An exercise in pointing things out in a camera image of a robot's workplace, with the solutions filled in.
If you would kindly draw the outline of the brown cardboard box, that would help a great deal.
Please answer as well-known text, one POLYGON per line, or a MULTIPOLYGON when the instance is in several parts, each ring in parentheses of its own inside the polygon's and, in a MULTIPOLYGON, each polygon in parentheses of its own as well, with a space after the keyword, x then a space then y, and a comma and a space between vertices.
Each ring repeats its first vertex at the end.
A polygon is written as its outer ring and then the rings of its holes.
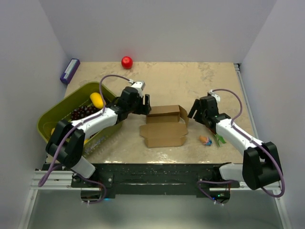
POLYGON ((180 105, 153 106, 140 126, 140 136, 148 148, 182 146, 188 134, 189 118, 180 105))

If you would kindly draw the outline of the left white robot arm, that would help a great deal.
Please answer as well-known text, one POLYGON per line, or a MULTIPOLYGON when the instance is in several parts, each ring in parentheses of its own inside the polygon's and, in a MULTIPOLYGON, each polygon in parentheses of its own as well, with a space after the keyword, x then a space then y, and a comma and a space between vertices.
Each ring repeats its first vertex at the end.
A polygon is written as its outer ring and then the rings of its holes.
POLYGON ((86 186, 96 186, 99 181, 96 168, 82 155, 84 141, 107 127, 121 123, 131 113, 149 114, 150 96, 143 94, 144 88, 145 82, 136 81, 125 87, 121 96, 110 104, 106 104, 101 97, 103 107, 100 111, 73 122, 59 121, 47 143, 46 152, 54 160, 80 174, 86 186))

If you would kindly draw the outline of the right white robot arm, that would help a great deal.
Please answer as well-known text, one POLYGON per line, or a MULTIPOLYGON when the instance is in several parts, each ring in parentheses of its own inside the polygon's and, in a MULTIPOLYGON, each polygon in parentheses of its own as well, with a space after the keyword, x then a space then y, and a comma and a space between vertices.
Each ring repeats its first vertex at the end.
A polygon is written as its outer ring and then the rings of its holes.
POLYGON ((224 137, 243 157, 241 164, 224 163, 216 168, 212 176, 215 186, 224 187, 229 181, 242 181, 256 190, 283 181, 276 145, 252 137, 230 116, 219 113, 216 96, 195 99, 188 117, 203 124, 213 134, 224 137))

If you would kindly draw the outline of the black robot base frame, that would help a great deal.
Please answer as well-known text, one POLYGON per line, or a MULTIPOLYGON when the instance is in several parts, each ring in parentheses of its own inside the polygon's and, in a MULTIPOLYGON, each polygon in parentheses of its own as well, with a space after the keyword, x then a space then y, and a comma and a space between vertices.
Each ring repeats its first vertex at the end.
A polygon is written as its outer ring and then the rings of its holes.
POLYGON ((225 203, 237 181, 225 181, 219 164, 95 164, 84 178, 73 172, 71 186, 82 188, 81 199, 95 204, 117 195, 175 195, 210 198, 225 203))

